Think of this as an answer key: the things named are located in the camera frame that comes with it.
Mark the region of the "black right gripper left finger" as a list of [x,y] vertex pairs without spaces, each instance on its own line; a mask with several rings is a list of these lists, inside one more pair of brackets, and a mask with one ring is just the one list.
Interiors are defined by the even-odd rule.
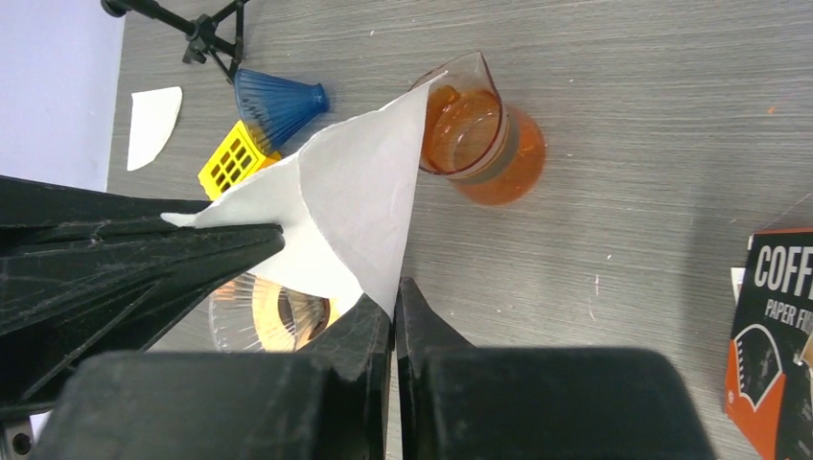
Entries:
[[362,297],[293,353],[92,357],[33,458],[382,459],[390,333]]

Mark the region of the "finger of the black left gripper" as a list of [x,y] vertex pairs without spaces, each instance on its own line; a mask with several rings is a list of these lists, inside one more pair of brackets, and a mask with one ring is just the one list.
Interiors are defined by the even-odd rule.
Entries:
[[143,198],[80,188],[1,178],[1,229],[52,229],[61,226],[111,227],[122,232],[170,225],[165,213],[195,214],[203,200]]
[[1,415],[51,408],[86,359],[149,349],[214,289],[274,256],[253,224],[48,239],[1,250]]

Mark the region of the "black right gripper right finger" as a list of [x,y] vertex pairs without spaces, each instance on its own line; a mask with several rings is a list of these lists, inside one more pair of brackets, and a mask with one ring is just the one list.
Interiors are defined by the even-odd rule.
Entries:
[[405,278],[394,311],[406,459],[712,459],[684,381],[629,347],[477,347]]

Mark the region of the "clear glass dripper cone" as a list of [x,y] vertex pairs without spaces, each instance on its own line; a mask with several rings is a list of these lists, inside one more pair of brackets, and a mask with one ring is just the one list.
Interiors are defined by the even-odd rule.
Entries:
[[209,326],[223,352],[294,352],[349,310],[345,302],[295,291],[251,273],[214,290],[206,300]]

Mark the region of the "white paper coffee filter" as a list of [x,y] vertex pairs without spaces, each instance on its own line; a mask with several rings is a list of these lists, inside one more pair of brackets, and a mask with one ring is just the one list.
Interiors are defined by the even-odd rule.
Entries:
[[392,316],[430,89],[425,82],[378,110],[323,128],[196,214],[161,217],[194,228],[279,224],[284,248],[250,273],[338,299],[346,309],[366,294]]

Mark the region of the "orange coffee filter box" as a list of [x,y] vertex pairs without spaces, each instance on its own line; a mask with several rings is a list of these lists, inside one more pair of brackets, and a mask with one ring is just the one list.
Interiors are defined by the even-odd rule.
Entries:
[[812,231],[757,232],[738,289],[725,411],[764,459],[812,456]]

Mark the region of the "large wooden ring holder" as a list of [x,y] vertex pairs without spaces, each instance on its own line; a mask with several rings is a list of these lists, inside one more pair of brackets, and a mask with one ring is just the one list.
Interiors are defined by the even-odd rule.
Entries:
[[253,289],[251,312],[262,351],[298,351],[341,316],[335,299],[298,292],[274,283]]

